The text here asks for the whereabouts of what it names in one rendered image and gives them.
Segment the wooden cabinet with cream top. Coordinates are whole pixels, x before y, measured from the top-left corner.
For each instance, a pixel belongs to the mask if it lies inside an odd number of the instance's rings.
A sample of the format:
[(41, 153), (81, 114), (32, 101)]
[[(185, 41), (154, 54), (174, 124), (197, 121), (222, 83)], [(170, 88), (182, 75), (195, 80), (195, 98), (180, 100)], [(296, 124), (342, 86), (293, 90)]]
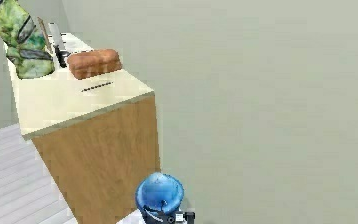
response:
[(154, 90), (126, 70), (78, 80), (57, 68), (11, 82), (21, 135), (78, 224), (117, 224), (133, 212), (137, 186), (160, 168)]

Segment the brown bread loaf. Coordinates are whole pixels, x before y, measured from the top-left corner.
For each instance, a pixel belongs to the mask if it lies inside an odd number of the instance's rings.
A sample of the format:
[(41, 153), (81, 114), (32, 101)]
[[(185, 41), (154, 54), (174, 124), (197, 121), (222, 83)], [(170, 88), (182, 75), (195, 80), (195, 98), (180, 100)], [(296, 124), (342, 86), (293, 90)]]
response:
[(70, 72), (78, 80), (111, 73), (122, 68), (117, 51), (113, 49), (97, 49), (72, 54), (67, 58)]

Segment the brown wooden stick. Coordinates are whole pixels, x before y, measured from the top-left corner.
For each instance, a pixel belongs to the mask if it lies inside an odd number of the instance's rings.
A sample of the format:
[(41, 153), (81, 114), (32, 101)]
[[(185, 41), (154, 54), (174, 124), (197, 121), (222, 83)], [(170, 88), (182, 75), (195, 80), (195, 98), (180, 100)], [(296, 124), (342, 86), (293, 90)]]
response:
[(40, 17), (37, 17), (37, 20), (38, 20), (38, 23), (39, 23), (39, 27), (42, 31), (42, 34), (44, 36), (44, 39), (45, 39), (45, 44), (46, 44), (46, 48), (48, 49), (48, 51), (53, 54), (53, 50), (52, 50), (52, 46), (49, 42), (49, 39), (48, 39), (48, 34), (47, 34), (47, 31), (46, 31), (46, 28), (45, 28), (45, 25), (44, 25), (44, 21), (40, 18)]

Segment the green house plant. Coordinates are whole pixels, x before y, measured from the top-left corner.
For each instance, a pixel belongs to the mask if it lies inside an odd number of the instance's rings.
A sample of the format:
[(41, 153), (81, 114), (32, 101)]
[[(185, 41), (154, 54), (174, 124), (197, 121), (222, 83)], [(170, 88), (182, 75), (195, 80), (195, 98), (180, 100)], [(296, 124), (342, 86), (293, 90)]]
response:
[(18, 0), (0, 0), (0, 38), (19, 79), (41, 78), (55, 71), (43, 33)]

